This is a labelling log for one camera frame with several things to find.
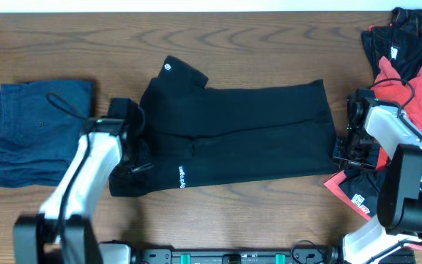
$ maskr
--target dark blue fabric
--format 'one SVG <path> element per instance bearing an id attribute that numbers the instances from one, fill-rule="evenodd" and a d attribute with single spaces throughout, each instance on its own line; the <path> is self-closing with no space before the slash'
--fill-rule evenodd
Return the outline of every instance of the dark blue fabric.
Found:
<path id="1" fill-rule="evenodd" d="M 78 148 L 82 121 L 52 106 L 55 92 L 90 116 L 92 83 L 80 80 L 2 84 L 0 186 L 56 186 Z"/>

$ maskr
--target table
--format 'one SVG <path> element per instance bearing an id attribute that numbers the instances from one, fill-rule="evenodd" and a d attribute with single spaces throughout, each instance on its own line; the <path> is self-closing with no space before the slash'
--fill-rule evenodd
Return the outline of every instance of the table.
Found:
<path id="1" fill-rule="evenodd" d="M 360 33 L 389 12 L 0 14 L 0 83 L 51 78 L 96 82 L 97 114 L 109 98 L 136 101 L 167 54 L 210 77 L 209 87 L 257 88 L 325 80 L 338 133 L 346 96 L 372 83 Z M 158 191 L 113 198 L 93 224 L 99 241 L 139 246 L 282 248 L 335 243 L 365 220 L 324 186 L 329 175 Z M 12 225 L 53 188 L 0 188 L 0 263 L 13 263 Z M 417 252 L 422 263 L 422 252 Z"/>

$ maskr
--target blue cloth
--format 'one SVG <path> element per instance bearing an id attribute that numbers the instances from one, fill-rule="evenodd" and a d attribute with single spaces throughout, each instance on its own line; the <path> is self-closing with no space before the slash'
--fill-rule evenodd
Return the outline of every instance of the blue cloth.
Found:
<path id="1" fill-rule="evenodd" d="M 78 148 L 82 120 L 52 106 L 55 92 L 90 116 L 92 83 L 80 80 L 2 84 L 0 186 L 56 186 Z"/>

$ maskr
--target wooden table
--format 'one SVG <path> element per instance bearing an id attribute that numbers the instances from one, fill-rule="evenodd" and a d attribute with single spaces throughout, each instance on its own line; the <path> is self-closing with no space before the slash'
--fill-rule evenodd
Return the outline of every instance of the wooden table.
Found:
<path id="1" fill-rule="evenodd" d="M 389 12 L 109 13 L 0 15 L 0 83 L 50 78 L 97 82 L 97 113 L 109 98 L 138 100 L 167 54 L 215 88 L 325 80 L 336 129 L 345 98 L 373 77 L 360 43 Z M 99 240 L 180 248 L 290 247 L 334 243 L 365 220 L 324 186 L 328 175 L 158 191 L 138 199 L 105 190 L 93 219 Z M 0 188 L 0 263 L 13 263 L 12 225 L 52 188 Z M 417 252 L 422 263 L 422 252 Z"/>

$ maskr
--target wood grain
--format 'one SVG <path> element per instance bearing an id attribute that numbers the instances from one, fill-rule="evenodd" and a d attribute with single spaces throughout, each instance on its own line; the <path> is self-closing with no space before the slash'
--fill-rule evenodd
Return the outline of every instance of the wood grain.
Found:
<path id="1" fill-rule="evenodd" d="M 172 54 L 209 87 L 256 88 L 325 80 L 336 129 L 345 97 L 372 83 L 360 33 L 389 12 L 109 13 L 0 15 L 0 83 L 87 78 L 97 112 L 109 98 L 138 100 Z M 175 248 L 290 247 L 333 243 L 365 221 L 324 186 L 328 175 L 158 191 L 138 199 L 105 191 L 99 240 Z M 52 188 L 0 188 L 0 263 L 13 263 L 12 225 Z M 422 263 L 422 252 L 417 252 Z"/>

